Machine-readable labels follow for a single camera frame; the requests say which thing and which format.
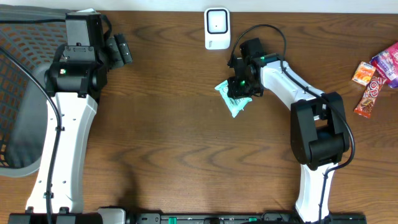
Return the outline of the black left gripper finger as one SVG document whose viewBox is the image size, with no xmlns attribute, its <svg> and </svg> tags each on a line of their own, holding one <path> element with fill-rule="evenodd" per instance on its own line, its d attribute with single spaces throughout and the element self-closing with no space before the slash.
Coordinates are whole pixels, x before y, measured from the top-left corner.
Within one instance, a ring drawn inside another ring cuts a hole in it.
<svg viewBox="0 0 398 224">
<path fill-rule="evenodd" d="M 127 40 L 125 39 L 123 34 L 114 35 L 115 41 L 118 46 L 119 54 L 124 64 L 132 63 L 132 55 L 129 50 L 129 46 L 127 44 Z"/>
<path fill-rule="evenodd" d="M 110 37 L 106 41 L 106 49 L 108 51 L 109 66 L 116 69 L 124 66 L 123 44 L 116 36 Z"/>
</svg>

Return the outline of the teal snack bar wrapper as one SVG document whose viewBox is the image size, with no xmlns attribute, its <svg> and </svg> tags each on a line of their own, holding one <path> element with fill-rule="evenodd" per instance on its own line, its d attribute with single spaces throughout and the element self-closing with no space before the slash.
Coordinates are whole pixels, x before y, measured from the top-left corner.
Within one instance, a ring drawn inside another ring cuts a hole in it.
<svg viewBox="0 0 398 224">
<path fill-rule="evenodd" d="M 252 102 L 252 98 L 244 97 L 233 99 L 228 96 L 228 82 L 225 80 L 221 82 L 219 85 L 215 86 L 215 90 L 218 91 L 224 100 L 225 104 L 227 105 L 229 111 L 233 118 L 235 118 L 240 111 L 244 109 L 244 107 L 249 103 Z"/>
</svg>

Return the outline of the small orange tissue pack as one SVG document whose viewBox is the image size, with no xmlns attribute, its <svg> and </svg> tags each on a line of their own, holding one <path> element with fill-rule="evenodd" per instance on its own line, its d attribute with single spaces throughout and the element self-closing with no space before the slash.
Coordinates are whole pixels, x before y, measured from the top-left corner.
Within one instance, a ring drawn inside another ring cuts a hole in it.
<svg viewBox="0 0 398 224">
<path fill-rule="evenodd" d="M 360 85 L 366 86 L 371 81 L 375 71 L 376 68 L 371 64 L 361 62 L 351 80 Z"/>
</svg>

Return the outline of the orange brown snack bar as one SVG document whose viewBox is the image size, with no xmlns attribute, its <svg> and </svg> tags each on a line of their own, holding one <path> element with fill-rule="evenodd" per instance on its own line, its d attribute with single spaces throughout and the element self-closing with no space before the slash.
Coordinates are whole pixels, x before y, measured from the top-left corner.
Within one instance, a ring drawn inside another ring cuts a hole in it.
<svg viewBox="0 0 398 224">
<path fill-rule="evenodd" d="M 385 82 L 386 79 L 383 77 L 372 77 L 371 81 L 366 87 L 366 90 L 364 91 L 361 100 L 355 107 L 354 112 L 366 118 L 370 118 L 376 98 L 378 97 L 379 92 Z"/>
</svg>

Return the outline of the purple red snack pack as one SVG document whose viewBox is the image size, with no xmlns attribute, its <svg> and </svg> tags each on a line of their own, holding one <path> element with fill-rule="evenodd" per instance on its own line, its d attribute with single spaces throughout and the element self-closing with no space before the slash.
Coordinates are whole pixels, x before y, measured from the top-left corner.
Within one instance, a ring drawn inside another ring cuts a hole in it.
<svg viewBox="0 0 398 224">
<path fill-rule="evenodd" d="M 397 43 L 374 56 L 370 64 L 386 79 L 390 88 L 397 88 Z"/>
</svg>

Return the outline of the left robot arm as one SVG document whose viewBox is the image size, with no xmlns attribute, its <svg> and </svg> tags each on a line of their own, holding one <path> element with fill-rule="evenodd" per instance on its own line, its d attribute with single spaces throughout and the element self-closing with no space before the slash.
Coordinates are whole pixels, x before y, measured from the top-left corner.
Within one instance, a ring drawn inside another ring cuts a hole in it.
<svg viewBox="0 0 398 224">
<path fill-rule="evenodd" d="M 132 62 L 123 35 L 114 35 L 108 18 L 92 9 L 65 16 L 67 42 L 58 47 L 38 89 L 47 100 L 47 130 L 39 173 L 24 213 L 10 224 L 125 224 L 118 207 L 83 211 L 83 167 L 91 124 L 110 70 Z"/>
</svg>

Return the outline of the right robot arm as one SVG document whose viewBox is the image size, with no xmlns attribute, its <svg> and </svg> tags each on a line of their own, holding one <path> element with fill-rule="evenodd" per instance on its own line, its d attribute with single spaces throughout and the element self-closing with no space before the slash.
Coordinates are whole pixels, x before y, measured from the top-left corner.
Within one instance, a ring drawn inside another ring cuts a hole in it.
<svg viewBox="0 0 398 224">
<path fill-rule="evenodd" d="M 295 210 L 304 223 L 329 218 L 331 178 L 349 148 L 348 125 L 342 97 L 324 93 L 300 78 L 279 54 L 267 54 L 258 38 L 239 46 L 229 67 L 228 97 L 262 96 L 269 90 L 290 111 L 290 146 L 300 163 L 300 191 Z"/>
</svg>

